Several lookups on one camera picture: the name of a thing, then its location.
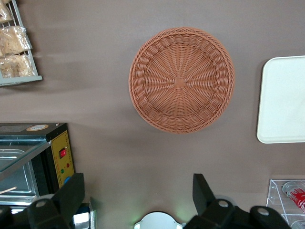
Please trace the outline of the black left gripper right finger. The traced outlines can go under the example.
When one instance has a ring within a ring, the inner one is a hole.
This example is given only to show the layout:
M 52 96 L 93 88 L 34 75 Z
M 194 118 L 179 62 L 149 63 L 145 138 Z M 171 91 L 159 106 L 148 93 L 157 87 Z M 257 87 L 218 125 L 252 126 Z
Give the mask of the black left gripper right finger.
M 246 212 L 229 200 L 216 198 L 203 174 L 193 175 L 193 202 L 197 211 L 188 229 L 289 229 L 274 209 L 253 206 Z

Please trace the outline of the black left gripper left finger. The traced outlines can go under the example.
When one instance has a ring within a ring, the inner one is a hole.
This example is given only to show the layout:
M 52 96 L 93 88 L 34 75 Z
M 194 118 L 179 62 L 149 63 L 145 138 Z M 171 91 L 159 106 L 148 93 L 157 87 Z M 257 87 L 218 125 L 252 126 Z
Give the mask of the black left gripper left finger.
M 51 197 L 32 202 L 23 211 L 12 214 L 10 207 L 0 207 L 2 229 L 69 229 L 73 215 L 85 197 L 84 175 L 75 173 Z

